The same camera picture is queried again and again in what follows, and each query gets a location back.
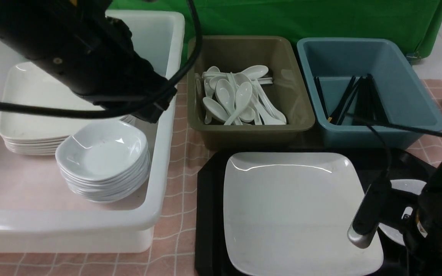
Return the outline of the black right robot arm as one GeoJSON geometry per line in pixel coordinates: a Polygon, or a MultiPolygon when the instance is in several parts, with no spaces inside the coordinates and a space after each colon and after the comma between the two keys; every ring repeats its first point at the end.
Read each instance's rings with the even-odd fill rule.
{"type": "Polygon", "coordinates": [[[400,231],[409,276],[442,276],[442,162],[419,195],[393,189],[387,166],[369,185],[348,229],[349,241],[368,248],[379,224],[400,231]]]}

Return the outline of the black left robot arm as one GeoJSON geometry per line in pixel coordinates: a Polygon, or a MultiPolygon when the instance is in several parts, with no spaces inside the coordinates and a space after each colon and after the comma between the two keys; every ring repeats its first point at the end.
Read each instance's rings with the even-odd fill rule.
{"type": "Polygon", "coordinates": [[[133,115],[158,122],[177,93],[135,51],[133,28],[110,0],[0,0],[0,42],[101,110],[0,103],[0,111],[79,119],[133,115]]]}

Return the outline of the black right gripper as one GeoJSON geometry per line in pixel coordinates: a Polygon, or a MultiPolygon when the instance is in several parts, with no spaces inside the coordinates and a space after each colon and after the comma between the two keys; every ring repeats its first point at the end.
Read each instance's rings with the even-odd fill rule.
{"type": "Polygon", "coordinates": [[[389,180],[369,185],[349,226],[349,241],[368,248],[381,218],[403,235],[398,258],[404,275],[442,276],[442,184],[425,184],[419,195],[393,189],[388,197],[390,191],[389,180]],[[386,201],[390,207],[382,212],[386,201]]]}

